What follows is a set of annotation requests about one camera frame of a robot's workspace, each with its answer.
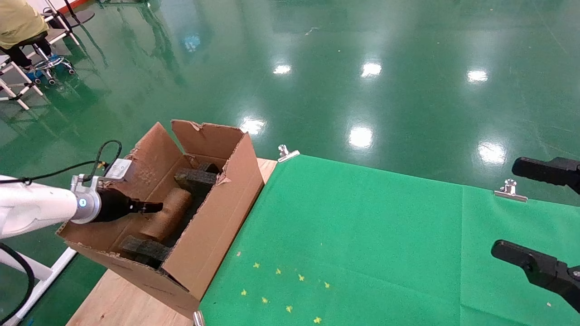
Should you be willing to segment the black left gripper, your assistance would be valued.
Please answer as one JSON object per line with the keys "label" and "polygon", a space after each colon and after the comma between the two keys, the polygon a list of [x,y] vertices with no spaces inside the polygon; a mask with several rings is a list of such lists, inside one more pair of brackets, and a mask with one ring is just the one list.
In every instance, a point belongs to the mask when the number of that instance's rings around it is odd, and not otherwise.
{"label": "black left gripper", "polygon": [[116,221],[129,213],[157,213],[162,211],[163,202],[137,202],[125,196],[115,188],[98,188],[100,197],[100,210],[96,216],[96,222]]}

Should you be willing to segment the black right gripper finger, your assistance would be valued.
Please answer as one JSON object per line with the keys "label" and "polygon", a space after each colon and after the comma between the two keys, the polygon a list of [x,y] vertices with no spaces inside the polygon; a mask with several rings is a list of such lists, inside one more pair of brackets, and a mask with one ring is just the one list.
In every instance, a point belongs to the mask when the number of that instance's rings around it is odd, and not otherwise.
{"label": "black right gripper finger", "polygon": [[556,257],[506,240],[495,241],[491,247],[491,255],[518,266],[524,271],[529,283],[559,295],[580,312],[579,266],[569,267]]}
{"label": "black right gripper finger", "polygon": [[567,186],[580,193],[580,162],[555,157],[550,161],[532,158],[517,158],[512,165],[512,173],[539,182]]}

